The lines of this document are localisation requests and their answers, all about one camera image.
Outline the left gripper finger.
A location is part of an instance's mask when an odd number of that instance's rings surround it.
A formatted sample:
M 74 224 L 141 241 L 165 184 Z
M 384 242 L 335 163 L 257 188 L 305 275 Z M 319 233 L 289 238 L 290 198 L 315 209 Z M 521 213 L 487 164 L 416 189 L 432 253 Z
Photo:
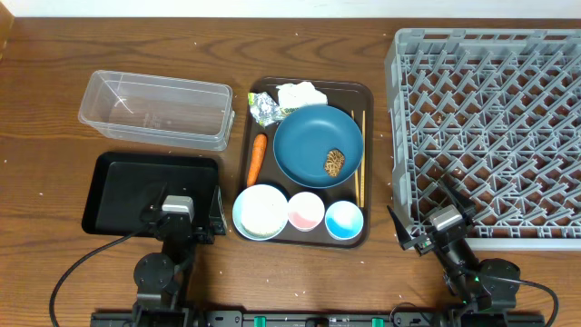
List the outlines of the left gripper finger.
M 144 210 L 146 212 L 160 211 L 166 194 L 167 194 L 167 183 L 163 183 L 154 193 L 152 199 L 145 205 Z
M 215 235 L 225 235 L 227 223 L 222 206 L 222 193 L 219 185 L 214 188 L 212 204 L 209 211 L 210 225 Z

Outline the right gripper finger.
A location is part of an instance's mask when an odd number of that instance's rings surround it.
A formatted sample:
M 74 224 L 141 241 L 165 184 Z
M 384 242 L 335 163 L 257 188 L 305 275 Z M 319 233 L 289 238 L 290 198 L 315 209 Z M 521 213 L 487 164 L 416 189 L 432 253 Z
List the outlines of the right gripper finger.
M 476 205 L 473 201 L 457 191 L 446 180 L 440 179 L 438 184 L 463 217 L 474 217 L 476 214 Z
M 399 246 L 401 248 L 410 248 L 412 246 L 412 244 L 410 243 L 412 241 L 412 238 L 410 237 L 409 232 L 404 227 L 404 225 L 401 223 L 398 216 L 391 209 L 391 207 L 388 205 L 387 208 L 389 210 L 389 215 L 391 216 L 392 221 L 393 221 L 394 226 L 395 226 L 395 233 L 396 233 L 396 237 L 397 237 L 398 242 L 399 242 Z

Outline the blue small cup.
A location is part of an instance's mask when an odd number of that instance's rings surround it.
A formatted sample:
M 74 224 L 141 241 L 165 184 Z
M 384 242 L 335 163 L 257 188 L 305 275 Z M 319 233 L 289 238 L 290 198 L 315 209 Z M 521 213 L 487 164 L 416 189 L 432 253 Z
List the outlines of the blue small cup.
M 364 224 L 361 209 L 352 202 L 338 201 L 325 212 L 324 222 L 329 235 L 338 241 L 347 241 L 358 236 Z

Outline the orange carrot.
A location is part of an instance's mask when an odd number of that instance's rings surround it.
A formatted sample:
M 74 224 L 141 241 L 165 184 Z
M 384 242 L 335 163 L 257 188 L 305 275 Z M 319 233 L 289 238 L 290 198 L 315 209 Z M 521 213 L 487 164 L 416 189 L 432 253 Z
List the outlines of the orange carrot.
M 246 182 L 248 187 L 255 185 L 258 180 L 267 144 L 268 138 L 265 134 L 258 134 L 254 139 L 251 150 L 251 163 Z

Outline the pink small cup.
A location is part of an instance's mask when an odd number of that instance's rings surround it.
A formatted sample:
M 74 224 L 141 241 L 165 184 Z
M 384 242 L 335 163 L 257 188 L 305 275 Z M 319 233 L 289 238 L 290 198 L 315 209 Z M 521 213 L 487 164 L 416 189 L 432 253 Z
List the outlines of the pink small cup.
M 288 202 L 289 222 L 301 232 L 309 232 L 323 220 L 325 206 L 315 193 L 301 192 L 293 195 Z

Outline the dark blue plate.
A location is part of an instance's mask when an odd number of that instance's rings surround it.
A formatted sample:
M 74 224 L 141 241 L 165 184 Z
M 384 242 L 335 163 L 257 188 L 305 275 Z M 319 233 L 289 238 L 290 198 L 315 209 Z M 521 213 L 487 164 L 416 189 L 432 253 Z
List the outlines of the dark blue plate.
M 345 163 L 338 177 L 323 166 L 330 150 L 338 149 Z M 281 171 L 305 187 L 326 189 L 347 181 L 359 167 L 362 133 L 351 116 L 329 105 L 310 105 L 290 114 L 278 126 L 272 144 Z

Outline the foil wrapper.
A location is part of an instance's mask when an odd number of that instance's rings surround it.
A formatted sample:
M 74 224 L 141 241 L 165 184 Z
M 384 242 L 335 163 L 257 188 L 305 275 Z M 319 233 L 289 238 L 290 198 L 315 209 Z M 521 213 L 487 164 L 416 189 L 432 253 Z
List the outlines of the foil wrapper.
M 260 126 L 266 128 L 285 119 L 285 114 L 267 92 L 248 93 L 247 98 L 251 116 Z

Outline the white napkin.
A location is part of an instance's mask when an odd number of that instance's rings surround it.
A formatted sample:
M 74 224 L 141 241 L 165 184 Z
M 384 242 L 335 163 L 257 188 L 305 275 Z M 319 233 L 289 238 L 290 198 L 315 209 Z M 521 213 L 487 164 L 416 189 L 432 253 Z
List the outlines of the white napkin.
M 327 104 L 327 95 L 317 90 L 311 82 L 282 84 L 277 86 L 281 108 L 295 109 L 308 105 Z

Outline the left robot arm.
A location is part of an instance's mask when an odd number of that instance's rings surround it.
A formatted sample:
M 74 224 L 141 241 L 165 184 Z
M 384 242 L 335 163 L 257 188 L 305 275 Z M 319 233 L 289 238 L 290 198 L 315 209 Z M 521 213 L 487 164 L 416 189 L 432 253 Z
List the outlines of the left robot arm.
M 162 250 L 145 255 L 135 266 L 137 286 L 132 326 L 204 326 L 206 318 L 185 300 L 198 245 L 213 244 L 226 234 L 221 188 L 213 189 L 207 213 L 196 213 L 186 195 L 169 195 L 164 185 L 140 216 L 145 231 L 162 242 Z

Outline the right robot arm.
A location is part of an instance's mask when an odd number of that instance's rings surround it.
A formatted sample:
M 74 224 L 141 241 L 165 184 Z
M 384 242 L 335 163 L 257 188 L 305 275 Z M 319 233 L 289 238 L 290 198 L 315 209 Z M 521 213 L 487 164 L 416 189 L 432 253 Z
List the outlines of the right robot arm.
M 438 187 L 451 204 L 430 215 L 431 226 L 418 237 L 411 237 L 389 209 L 399 246 L 420 256 L 434 253 L 449 291 L 462 301 L 426 321 L 431 326 L 508 326 L 507 312 L 517 304 L 520 269 L 502 259 L 480 261 L 466 241 L 474 227 L 475 203 L 449 183 L 440 181 Z

